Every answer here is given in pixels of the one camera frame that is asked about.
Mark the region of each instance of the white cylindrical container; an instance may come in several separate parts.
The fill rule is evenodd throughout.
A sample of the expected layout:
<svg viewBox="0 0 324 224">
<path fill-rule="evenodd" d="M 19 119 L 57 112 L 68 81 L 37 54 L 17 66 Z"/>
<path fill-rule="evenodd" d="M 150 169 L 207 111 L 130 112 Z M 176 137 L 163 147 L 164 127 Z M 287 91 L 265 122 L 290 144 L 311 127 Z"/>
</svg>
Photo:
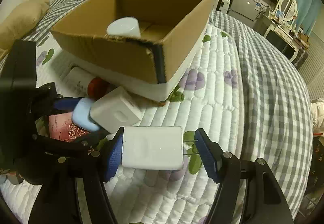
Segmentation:
<svg viewBox="0 0 324 224">
<path fill-rule="evenodd" d="M 80 67 L 72 68 L 66 76 L 66 79 L 71 85 L 77 87 L 79 90 L 96 100 L 116 88 L 109 82 L 94 76 Z"/>
<path fill-rule="evenodd" d="M 108 26 L 106 32 L 108 35 L 129 36 L 136 38 L 141 37 L 138 21 L 136 18 L 132 17 L 115 20 Z"/>
</svg>

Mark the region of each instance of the white soap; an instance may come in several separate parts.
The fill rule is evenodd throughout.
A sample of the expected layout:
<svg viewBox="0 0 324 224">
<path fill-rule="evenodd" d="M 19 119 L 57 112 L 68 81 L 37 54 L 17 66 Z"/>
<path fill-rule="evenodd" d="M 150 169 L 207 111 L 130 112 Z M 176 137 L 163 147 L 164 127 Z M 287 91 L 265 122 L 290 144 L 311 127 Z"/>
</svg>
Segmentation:
<svg viewBox="0 0 324 224">
<path fill-rule="evenodd" d="M 142 113 L 127 91 L 118 87 L 92 105 L 90 117 L 114 134 L 121 126 L 130 126 L 140 121 Z"/>
<path fill-rule="evenodd" d="M 182 169 L 182 127 L 125 127 L 121 164 L 136 169 Z"/>
</svg>

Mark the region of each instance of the teal curtain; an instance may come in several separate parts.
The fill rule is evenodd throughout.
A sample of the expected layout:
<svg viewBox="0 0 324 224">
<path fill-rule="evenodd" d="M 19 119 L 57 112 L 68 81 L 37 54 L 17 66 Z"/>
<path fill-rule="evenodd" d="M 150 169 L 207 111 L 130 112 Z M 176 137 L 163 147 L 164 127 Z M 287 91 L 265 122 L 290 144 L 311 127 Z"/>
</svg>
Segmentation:
<svg viewBox="0 0 324 224">
<path fill-rule="evenodd" d="M 314 22 L 319 14 L 322 1 L 321 0 L 296 0 L 297 9 L 299 10 L 295 23 L 296 29 L 301 25 L 304 28 L 304 34 L 309 35 Z"/>
</svg>

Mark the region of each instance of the flower pattern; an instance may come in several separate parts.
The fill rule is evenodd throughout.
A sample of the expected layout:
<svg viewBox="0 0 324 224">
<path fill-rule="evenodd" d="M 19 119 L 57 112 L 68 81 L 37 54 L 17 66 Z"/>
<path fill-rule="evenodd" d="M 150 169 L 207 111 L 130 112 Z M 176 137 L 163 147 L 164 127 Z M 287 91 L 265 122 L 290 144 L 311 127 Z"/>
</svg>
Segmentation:
<svg viewBox="0 0 324 224">
<path fill-rule="evenodd" d="M 44 50 L 44 51 L 43 51 L 43 52 L 38 56 L 38 58 L 37 58 L 37 60 L 36 60 L 36 66 L 39 66 L 39 65 L 43 62 L 43 60 L 45 60 L 46 55 L 47 55 L 47 51 Z"/>
<path fill-rule="evenodd" d="M 199 221 L 198 221 L 198 224 L 204 224 L 205 223 L 205 220 L 206 220 L 207 216 L 205 217 L 202 217 Z"/>
<path fill-rule="evenodd" d="M 233 89 L 238 87 L 238 73 L 235 69 L 224 72 L 224 81 L 231 85 Z"/>
<path fill-rule="evenodd" d="M 206 85 L 205 75 L 196 69 L 186 71 L 179 82 L 185 90 L 199 90 Z"/>
</svg>

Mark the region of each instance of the bed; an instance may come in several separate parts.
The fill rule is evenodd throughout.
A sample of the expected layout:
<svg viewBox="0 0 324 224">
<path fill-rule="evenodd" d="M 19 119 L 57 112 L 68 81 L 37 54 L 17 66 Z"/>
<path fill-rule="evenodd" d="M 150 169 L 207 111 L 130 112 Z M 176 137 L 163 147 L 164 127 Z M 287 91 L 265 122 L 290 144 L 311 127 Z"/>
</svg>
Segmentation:
<svg viewBox="0 0 324 224">
<path fill-rule="evenodd" d="M 37 42 L 37 63 L 44 51 L 54 50 L 47 63 L 37 66 L 37 87 L 55 82 L 58 93 L 83 96 L 65 80 L 74 65 L 73 58 L 50 34 L 50 28 L 83 1 L 54 0 L 34 31 L 24 38 Z M 295 217 L 312 158 L 310 99 L 303 79 L 266 39 L 217 11 L 211 12 L 200 47 L 180 81 L 184 100 L 157 107 L 135 99 L 143 113 L 136 125 L 177 125 L 185 134 L 204 128 L 212 141 L 237 157 L 265 158 Z M 91 223 L 82 185 L 78 179 L 80 211 L 83 222 Z M 191 158 L 177 172 L 120 166 L 116 176 L 105 184 L 117 220 L 126 224 L 202 224 L 217 187 L 204 167 L 191 163 Z M 26 181 L 12 185 L 7 180 L 0 190 L 18 220 L 28 223 L 40 186 Z M 244 185 L 233 223 L 239 222 L 243 194 Z"/>
</svg>

